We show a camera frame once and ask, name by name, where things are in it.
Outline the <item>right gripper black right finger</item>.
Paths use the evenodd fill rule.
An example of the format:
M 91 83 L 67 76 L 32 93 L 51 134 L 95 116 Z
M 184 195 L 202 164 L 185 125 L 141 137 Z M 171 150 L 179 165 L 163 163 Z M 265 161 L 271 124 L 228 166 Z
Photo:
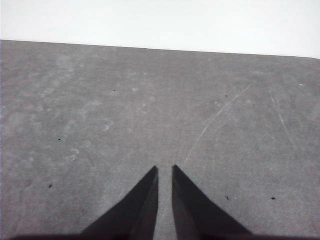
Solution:
M 177 165 L 172 167 L 172 211 L 178 237 L 252 234 L 211 201 Z

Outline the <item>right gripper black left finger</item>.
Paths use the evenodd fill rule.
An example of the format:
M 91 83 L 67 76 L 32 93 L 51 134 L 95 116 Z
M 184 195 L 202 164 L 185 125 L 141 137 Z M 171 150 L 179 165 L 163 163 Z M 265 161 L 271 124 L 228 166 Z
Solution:
M 152 237 L 159 206 L 159 170 L 153 166 L 128 194 L 81 234 L 86 237 Z

